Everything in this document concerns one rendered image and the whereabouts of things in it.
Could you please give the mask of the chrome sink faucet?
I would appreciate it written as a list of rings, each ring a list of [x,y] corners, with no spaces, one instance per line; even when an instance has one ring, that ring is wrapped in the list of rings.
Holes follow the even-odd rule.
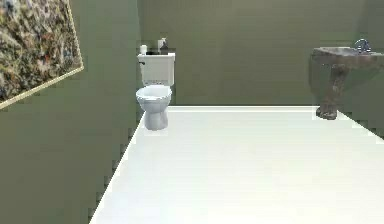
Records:
[[[371,47],[369,45],[369,42],[364,39],[358,39],[355,43],[355,48],[358,50],[359,53],[367,53],[371,51]]]

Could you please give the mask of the brown stone pedestal sink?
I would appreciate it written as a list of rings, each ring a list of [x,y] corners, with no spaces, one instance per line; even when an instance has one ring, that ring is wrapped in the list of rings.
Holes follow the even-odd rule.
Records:
[[[315,114],[335,120],[347,76],[353,70],[384,70],[384,53],[352,47],[317,47],[309,58],[309,86],[319,103]]]

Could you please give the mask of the framed mottled wall picture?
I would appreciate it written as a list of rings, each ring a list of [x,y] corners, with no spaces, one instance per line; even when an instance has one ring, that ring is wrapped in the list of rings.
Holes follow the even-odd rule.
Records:
[[[70,0],[0,0],[0,110],[83,69]]]

